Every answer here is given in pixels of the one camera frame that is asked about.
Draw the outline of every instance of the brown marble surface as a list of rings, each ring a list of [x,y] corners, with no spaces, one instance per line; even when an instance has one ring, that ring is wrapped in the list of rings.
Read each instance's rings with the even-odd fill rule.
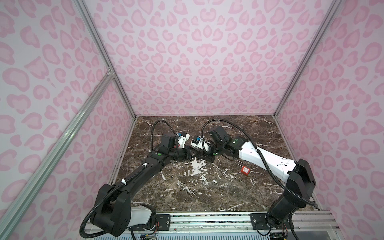
[[[272,116],[170,116],[139,117],[134,127],[128,149],[118,173],[117,181],[127,176],[146,157],[150,149],[150,131],[153,122],[166,120],[176,132],[185,131],[199,135],[202,125],[212,118],[224,118],[245,129],[255,143],[274,154],[291,158]],[[235,137],[239,131],[223,122],[212,122],[208,130],[221,124]],[[164,123],[158,123],[154,131],[154,146],[160,136],[170,131]],[[165,211],[266,211],[282,193],[264,169],[244,162],[252,170],[248,176],[240,173],[239,162],[222,156],[215,162],[195,159],[167,165],[154,176],[133,198],[132,203],[155,206],[158,212]]]

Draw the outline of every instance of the pink leopard print wallpaper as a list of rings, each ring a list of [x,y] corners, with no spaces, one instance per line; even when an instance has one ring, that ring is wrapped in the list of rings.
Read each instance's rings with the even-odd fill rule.
[[[131,122],[110,83],[10,240],[79,239],[80,223],[111,177]]]
[[[274,113],[331,0],[85,0],[138,115]]]
[[[71,0],[0,1],[0,218],[105,73]]]
[[[278,118],[346,240],[384,236],[383,12],[346,1]]]

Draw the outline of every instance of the black mounting plate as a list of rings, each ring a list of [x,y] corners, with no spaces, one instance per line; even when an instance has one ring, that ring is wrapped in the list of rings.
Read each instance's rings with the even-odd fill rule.
[[[251,223],[253,230],[269,230],[269,226],[266,224],[265,220],[265,214],[249,214],[251,217]],[[287,229],[290,229],[288,219],[284,219],[283,223],[287,227]]]
[[[170,215],[169,214],[156,214],[156,221],[159,222],[158,231],[169,231]],[[134,231],[145,231],[141,225],[132,227]]]

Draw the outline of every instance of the pink patterned wall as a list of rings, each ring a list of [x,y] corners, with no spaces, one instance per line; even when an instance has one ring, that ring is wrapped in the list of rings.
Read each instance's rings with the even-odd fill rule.
[[[384,236],[383,12],[345,3],[278,118],[346,240]]]
[[[86,0],[136,114],[273,113],[331,0]]]
[[[131,122],[110,83],[10,240],[78,239],[80,223],[108,182]]]
[[[0,218],[106,73],[71,0],[0,2]]]

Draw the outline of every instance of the enclosure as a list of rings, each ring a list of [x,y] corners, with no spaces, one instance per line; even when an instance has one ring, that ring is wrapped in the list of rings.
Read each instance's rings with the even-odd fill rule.
[[[148,153],[154,121],[194,136],[217,117],[307,160],[344,239],[383,238],[382,1],[0,4],[0,239],[80,239],[100,187]],[[169,164],[132,205],[266,211],[282,191],[218,156]]]

